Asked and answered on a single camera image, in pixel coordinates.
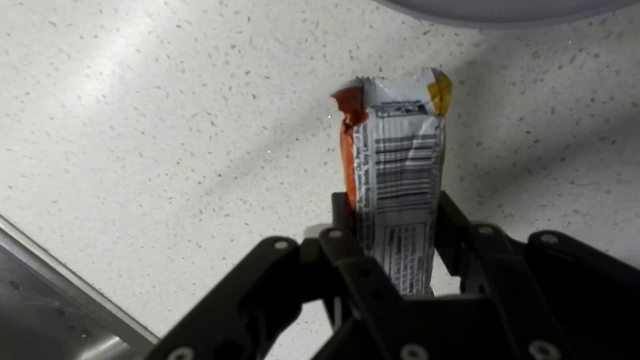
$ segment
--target speckled surface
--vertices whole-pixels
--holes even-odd
[[[425,64],[457,84],[445,186],[468,214],[640,266],[638,5],[480,32],[371,0],[5,2],[0,211],[164,333],[262,235],[328,220],[328,94]]]

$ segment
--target stainless steel surface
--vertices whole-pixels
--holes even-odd
[[[157,337],[0,215],[0,358],[134,360]]]

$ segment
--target snack bar wrapper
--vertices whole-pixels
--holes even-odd
[[[334,97],[356,240],[402,295],[430,295],[452,84],[430,67],[402,79],[359,77]]]

